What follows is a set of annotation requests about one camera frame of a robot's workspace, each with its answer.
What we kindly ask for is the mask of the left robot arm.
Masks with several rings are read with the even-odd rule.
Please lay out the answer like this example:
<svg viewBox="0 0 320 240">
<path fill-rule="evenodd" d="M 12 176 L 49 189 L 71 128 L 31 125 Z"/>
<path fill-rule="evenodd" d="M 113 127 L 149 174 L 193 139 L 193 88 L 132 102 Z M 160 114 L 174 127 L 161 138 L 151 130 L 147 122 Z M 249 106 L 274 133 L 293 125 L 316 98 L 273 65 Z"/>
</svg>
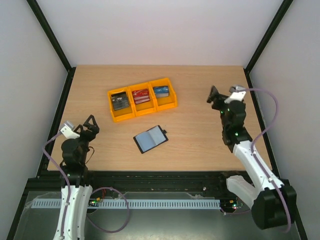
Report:
<svg viewBox="0 0 320 240">
<path fill-rule="evenodd" d="M 61 144 L 61 204 L 55 240 L 83 240 L 88 203 L 93 188 L 90 185 L 86 166 L 90 142 L 96 138 L 100 128 L 91 114 L 83 124 L 74 127 L 66 121 L 59 133 L 65 137 Z"/>
</svg>

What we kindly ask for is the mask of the black VIP card stack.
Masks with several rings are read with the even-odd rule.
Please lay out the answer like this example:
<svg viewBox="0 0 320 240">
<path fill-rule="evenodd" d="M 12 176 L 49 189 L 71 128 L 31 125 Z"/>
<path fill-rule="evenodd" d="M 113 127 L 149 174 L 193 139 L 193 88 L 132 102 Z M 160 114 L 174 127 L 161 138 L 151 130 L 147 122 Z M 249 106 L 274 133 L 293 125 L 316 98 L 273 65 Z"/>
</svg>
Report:
<svg viewBox="0 0 320 240">
<path fill-rule="evenodd" d="M 126 92 L 119 92 L 111 95 L 112 107 L 115 111 L 128 108 L 130 106 L 129 98 Z"/>
</svg>

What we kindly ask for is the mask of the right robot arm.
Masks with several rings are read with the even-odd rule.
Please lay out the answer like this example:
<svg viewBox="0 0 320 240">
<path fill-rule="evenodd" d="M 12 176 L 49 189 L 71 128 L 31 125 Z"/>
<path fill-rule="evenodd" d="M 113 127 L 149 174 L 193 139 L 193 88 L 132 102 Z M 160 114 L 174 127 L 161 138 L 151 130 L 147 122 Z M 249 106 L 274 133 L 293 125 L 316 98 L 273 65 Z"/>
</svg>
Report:
<svg viewBox="0 0 320 240">
<path fill-rule="evenodd" d="M 224 196 L 233 193 L 239 197 L 261 230 L 284 226 L 287 233 L 295 221 L 297 193 L 270 170 L 256 148 L 257 139 L 245 128 L 244 98 L 254 91 L 255 88 L 234 85 L 227 96 L 212 86 L 207 98 L 212 109 L 220 113 L 223 143 L 241 161 L 252 181 L 233 175 L 218 183 L 218 191 Z"/>
</svg>

